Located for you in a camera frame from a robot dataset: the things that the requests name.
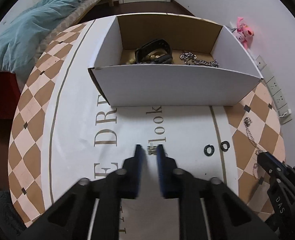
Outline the black wristband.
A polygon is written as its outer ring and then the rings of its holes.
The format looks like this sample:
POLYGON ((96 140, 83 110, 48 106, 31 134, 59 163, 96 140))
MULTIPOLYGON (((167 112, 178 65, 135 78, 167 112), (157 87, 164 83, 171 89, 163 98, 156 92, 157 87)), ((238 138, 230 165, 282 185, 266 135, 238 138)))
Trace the black wristband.
POLYGON ((164 39, 152 40, 135 51, 136 64, 172 64, 172 49, 164 39))

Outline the checkered printed tablecloth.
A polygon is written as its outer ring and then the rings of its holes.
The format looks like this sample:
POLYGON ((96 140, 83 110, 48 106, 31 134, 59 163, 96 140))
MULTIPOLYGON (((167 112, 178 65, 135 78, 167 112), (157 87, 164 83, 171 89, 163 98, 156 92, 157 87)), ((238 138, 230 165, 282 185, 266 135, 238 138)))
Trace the checkered printed tablecloth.
POLYGON ((238 197, 226 106, 110 106, 88 68, 106 28, 88 23, 68 53, 49 102, 28 124, 43 128, 45 209, 24 239, 276 239, 238 197), (122 198, 124 160, 144 149, 139 193, 122 198), (157 155, 177 168, 179 196, 163 198, 157 155))

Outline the white cardboard box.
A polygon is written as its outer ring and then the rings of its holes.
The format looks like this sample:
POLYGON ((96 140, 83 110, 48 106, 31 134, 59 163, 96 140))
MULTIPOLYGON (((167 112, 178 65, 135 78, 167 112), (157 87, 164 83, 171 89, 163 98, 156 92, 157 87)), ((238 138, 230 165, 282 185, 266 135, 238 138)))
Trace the white cardboard box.
POLYGON ((226 26, 166 13, 108 17, 88 73, 113 107, 233 106, 263 80, 226 26), (135 51, 156 39, 171 46, 172 64, 136 64, 135 51))

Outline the pink panther plush toy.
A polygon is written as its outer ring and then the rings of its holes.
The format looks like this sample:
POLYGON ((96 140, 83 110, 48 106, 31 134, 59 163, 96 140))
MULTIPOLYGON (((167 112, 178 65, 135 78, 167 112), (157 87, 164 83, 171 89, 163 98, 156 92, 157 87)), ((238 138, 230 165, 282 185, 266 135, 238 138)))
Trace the pink panther plush toy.
POLYGON ((243 17, 237 18, 237 28, 234 31, 234 36, 246 50, 250 48, 254 37, 254 31, 244 22, 243 17))

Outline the teal duvet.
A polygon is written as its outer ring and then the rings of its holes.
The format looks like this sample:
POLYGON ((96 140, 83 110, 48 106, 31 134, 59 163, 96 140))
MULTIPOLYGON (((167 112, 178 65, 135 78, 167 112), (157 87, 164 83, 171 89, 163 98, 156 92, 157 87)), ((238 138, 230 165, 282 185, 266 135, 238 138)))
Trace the teal duvet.
POLYGON ((28 75, 40 43, 85 0, 41 0, 0 35, 0 72, 28 75))

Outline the bed with patterned mattress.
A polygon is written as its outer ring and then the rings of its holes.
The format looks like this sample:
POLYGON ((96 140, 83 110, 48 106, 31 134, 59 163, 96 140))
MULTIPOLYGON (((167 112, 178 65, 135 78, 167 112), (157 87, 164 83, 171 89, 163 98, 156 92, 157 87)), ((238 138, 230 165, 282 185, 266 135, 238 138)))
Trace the bed with patterned mattress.
POLYGON ((39 59, 51 41, 62 31, 76 25, 84 18, 84 16, 96 5, 109 3, 113 6, 112 0, 85 0, 70 15, 60 20, 59 24, 53 29, 39 44, 36 49, 35 58, 39 59))

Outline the white wall power strip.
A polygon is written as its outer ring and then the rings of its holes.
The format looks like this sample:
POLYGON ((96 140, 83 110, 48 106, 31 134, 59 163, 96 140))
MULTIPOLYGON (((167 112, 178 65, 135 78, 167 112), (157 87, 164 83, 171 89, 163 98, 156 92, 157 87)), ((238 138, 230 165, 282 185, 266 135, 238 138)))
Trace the white wall power strip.
POLYGON ((292 111, 289 108, 282 89, 278 85, 275 75, 272 73, 268 64, 259 55, 255 59, 258 69, 260 70, 264 83, 272 96, 272 100, 278 113, 279 122, 281 125, 292 120, 292 111))

